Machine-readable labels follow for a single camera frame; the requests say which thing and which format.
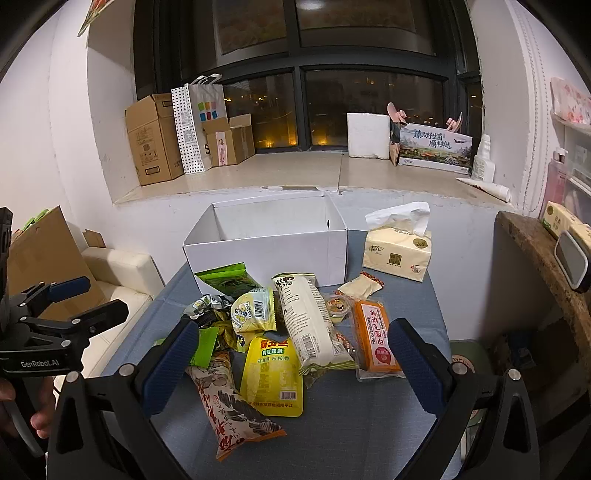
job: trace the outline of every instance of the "white tube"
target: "white tube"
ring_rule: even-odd
[[[480,181],[480,180],[473,180],[473,179],[458,179],[462,183],[466,185],[472,185],[476,187],[478,190],[482,190],[483,192],[487,192],[489,195],[498,198],[499,200],[503,200],[503,202],[509,203],[511,201],[511,192],[507,187],[503,185],[499,185],[498,183],[490,183],[487,181]]]

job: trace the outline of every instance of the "white snack bag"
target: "white snack bag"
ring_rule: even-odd
[[[319,369],[355,368],[338,339],[313,274],[284,273],[273,278],[279,291],[285,326],[300,359],[300,374]]]

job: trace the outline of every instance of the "metal screw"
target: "metal screw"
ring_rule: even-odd
[[[122,377],[130,376],[135,370],[135,366],[132,364],[125,364],[119,367],[119,375]]]
[[[507,374],[509,375],[509,378],[512,380],[520,380],[521,379],[521,374],[519,373],[519,370],[516,370],[515,368],[511,368]]]
[[[70,372],[66,375],[66,381],[68,383],[74,383],[76,380],[78,380],[79,376],[80,374],[78,372]]]
[[[452,370],[458,375],[466,375],[468,373],[468,367],[461,362],[454,363]]]

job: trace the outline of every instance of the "window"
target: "window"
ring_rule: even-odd
[[[346,149],[346,114],[388,102],[439,127],[463,113],[460,131],[480,137],[463,0],[149,0],[134,49],[139,98],[221,73],[228,115],[252,114],[259,152]]]

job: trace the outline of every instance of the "brown marble countertop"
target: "brown marble countertop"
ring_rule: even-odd
[[[585,297],[573,291],[554,258],[556,240],[536,218],[499,212],[495,223],[505,230],[533,263],[562,309],[579,347],[579,358],[591,380],[591,315]]]

